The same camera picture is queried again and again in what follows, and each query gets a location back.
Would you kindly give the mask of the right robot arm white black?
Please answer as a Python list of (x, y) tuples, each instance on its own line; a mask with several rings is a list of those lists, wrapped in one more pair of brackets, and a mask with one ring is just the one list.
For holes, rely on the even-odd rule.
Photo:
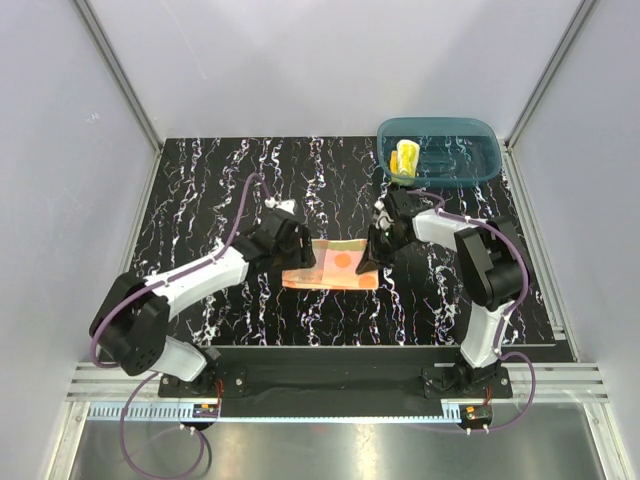
[(392, 190), (376, 202), (356, 273), (390, 267), (397, 252), (416, 242), (437, 244), (457, 254), (471, 300), (467, 333), (454, 365), (438, 378), (427, 373), (422, 378), (432, 392), (472, 397), (497, 377), (505, 359), (502, 342), (507, 324), (529, 291), (529, 260), (508, 219), (454, 215), (444, 210), (443, 199), (425, 195), (436, 204), (421, 205), (414, 192), (404, 189)]

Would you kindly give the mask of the yellow crocodile towel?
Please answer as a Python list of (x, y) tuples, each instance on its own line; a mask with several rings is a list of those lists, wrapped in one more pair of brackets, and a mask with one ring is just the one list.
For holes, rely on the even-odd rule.
[(420, 146), (418, 143), (408, 139), (400, 140), (391, 152), (392, 181), (398, 185), (413, 185), (417, 178), (419, 157)]

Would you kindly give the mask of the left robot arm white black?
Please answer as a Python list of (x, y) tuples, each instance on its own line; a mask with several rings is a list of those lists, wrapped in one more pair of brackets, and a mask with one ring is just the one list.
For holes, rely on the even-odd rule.
[(90, 328), (92, 362), (133, 377), (145, 372), (174, 377), (196, 396), (215, 386), (215, 360), (168, 333), (169, 322), (204, 298), (270, 270), (311, 268), (309, 229), (276, 207), (230, 244), (186, 265), (147, 277), (119, 275)]

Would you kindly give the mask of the orange blue dotted towel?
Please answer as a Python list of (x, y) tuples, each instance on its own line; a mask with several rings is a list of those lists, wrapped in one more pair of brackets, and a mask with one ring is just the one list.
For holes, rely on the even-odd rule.
[(376, 271), (356, 273), (365, 247), (365, 239), (313, 239), (316, 264), (311, 268), (283, 271), (282, 285), (304, 290), (376, 290), (379, 287)]

